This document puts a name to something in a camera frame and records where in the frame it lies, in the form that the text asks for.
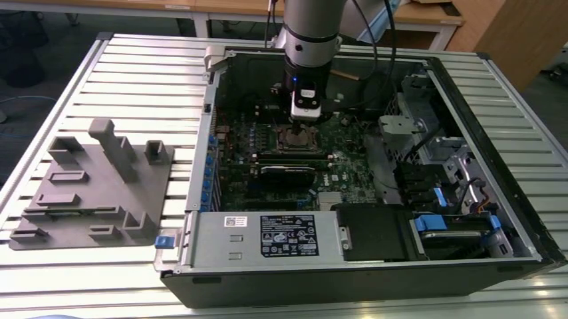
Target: warning label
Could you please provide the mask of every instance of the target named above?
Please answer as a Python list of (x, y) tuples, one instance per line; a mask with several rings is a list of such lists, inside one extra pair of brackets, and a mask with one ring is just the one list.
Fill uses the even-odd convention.
[(261, 253), (265, 257), (318, 256), (313, 215), (261, 216)]

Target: metal bracket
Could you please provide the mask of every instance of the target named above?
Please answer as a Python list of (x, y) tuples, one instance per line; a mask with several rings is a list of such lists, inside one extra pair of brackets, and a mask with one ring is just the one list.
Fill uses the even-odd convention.
[(215, 72), (225, 64), (222, 62), (226, 60), (227, 56), (225, 55), (225, 46), (223, 45), (210, 45), (204, 50), (204, 69), (207, 72)]

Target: table leg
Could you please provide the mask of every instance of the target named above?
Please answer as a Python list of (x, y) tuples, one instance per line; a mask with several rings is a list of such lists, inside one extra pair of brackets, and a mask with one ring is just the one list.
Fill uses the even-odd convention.
[(194, 12), (192, 19), (195, 24), (195, 33), (198, 38), (209, 38), (210, 31), (207, 27), (209, 16), (207, 13)]
[(444, 51), (448, 43), (450, 42), (453, 33), (456, 32), (456, 25), (445, 25), (441, 27), (440, 32), (436, 34), (434, 40), (429, 46), (430, 51)]
[(70, 21), (71, 27), (79, 25), (79, 14), (78, 13), (65, 13), (67, 20)]

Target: black wire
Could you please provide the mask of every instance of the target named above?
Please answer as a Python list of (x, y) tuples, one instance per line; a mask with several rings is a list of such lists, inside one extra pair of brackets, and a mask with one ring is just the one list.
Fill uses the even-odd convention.
[(253, 25), (250, 26), (249, 31), (242, 35), (241, 39), (243, 39), (251, 32), (253, 29), (257, 27), (258, 22), (254, 22)]
[(402, 162), (405, 162), (408, 160), (408, 158), (410, 157), (410, 155), (420, 150), (420, 148), (425, 145), (425, 143), (428, 143), (428, 141), (434, 137), (434, 135), (440, 132), (440, 130), (442, 129), (441, 126), (438, 126), (436, 129), (430, 130), (426, 135), (422, 138), (422, 141), (420, 141), (417, 143), (417, 145), (414, 145), (412, 147), (412, 149), (408, 151), (405, 157), (402, 158)]
[(277, 27), (277, 1), (273, 0), (273, 27), (274, 27), (274, 34), (278, 35), (278, 27)]
[(369, 75), (368, 75), (368, 76), (365, 76), (365, 78), (362, 78), (362, 79), (361, 79), (362, 81), (365, 81), (365, 80), (368, 80), (368, 79), (373, 76), (373, 74), (376, 73), (376, 71), (377, 71), (377, 65), (378, 65), (378, 63), (380, 63), (380, 58), (378, 58), (378, 54), (377, 54), (377, 42), (376, 42), (376, 40), (374, 40), (374, 36), (373, 36), (373, 32), (372, 32), (372, 27), (369, 26), (369, 22), (368, 22), (368, 20), (366, 20), (366, 18), (365, 18), (364, 10), (361, 10), (361, 7), (360, 7), (360, 5), (358, 5), (358, 3), (357, 3), (357, 0), (352, 0), (352, 2), (353, 2), (353, 5), (356, 6), (356, 9), (357, 9), (357, 12), (358, 12), (358, 14), (360, 14), (360, 16), (361, 16), (361, 19), (362, 19), (362, 20), (364, 20), (364, 22), (365, 22), (366, 32), (369, 33), (369, 36), (372, 37), (373, 60), (374, 60), (374, 63), (373, 63), (373, 71), (372, 71), (372, 73), (369, 73)]
[(266, 18), (266, 27), (265, 27), (265, 48), (269, 47), (267, 41), (269, 41), (270, 16), (271, 16), (271, 11), (269, 10), (269, 17)]
[(227, 21), (227, 24), (229, 24), (229, 25), (239, 25), (239, 24), (241, 24), (241, 22), (242, 22), (242, 21), (239, 21), (239, 22), (237, 22), (237, 23), (230, 23), (230, 22)]
[(464, 200), (465, 200), (465, 195), (468, 194), (468, 188), (469, 188), (469, 186), (472, 186), (473, 182), (477, 181), (477, 180), (481, 180), (481, 179), (478, 177), (472, 177), (470, 180), (468, 181), (468, 184), (465, 185), (464, 192), (461, 193), (460, 200), (456, 204), (456, 209), (453, 211), (454, 215), (457, 215), (460, 213), (461, 206), (462, 206)]
[(392, 43), (392, 50), (390, 50), (390, 63), (389, 63), (389, 68), (388, 68), (388, 76), (386, 76), (385, 82), (382, 83), (382, 86), (381, 86), (380, 90), (377, 91), (377, 93), (374, 94), (374, 96), (368, 100), (364, 100), (361, 102), (354, 103), (353, 105), (350, 105), (346, 108), (360, 107), (360, 106), (364, 106), (365, 104), (368, 104), (369, 102), (373, 102), (381, 96), (381, 93), (385, 90), (388, 83), (392, 81), (394, 63), (396, 63), (396, 58), (397, 58), (397, 33), (396, 33), (393, 10), (390, 8), (389, 0), (385, 0), (385, 7), (386, 7), (386, 10), (388, 10), (388, 15), (389, 15), (390, 38), (392, 38), (392, 42), (393, 42)]

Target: wooden table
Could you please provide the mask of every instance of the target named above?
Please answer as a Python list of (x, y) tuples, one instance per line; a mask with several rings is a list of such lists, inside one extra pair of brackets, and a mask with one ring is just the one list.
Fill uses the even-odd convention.
[[(266, 21), (266, 0), (195, 0), (191, 9), (195, 15), (202, 15), (199, 20), (230, 20), (230, 21)], [(277, 21), (282, 21), (285, 13), (283, 1), (277, 3)], [(456, 28), (464, 24), (462, 17), (452, 17), (445, 14), (440, 5), (421, 5), (409, 3), (396, 12), (397, 30), (424, 31), (436, 33), (429, 45), (429, 50), (442, 51), (448, 45)], [(198, 37), (209, 37), (209, 33), (196, 34)]]
[[(192, 19), (196, 36), (210, 37), (210, 21), (265, 22), (267, 0), (0, 0), (0, 8), (27, 11), (130, 15)], [(282, 22), (283, 1), (277, 3), (277, 22)], [(438, 5), (409, 3), (396, 12), (397, 29), (436, 33), (430, 50), (441, 51), (462, 17), (448, 16)]]

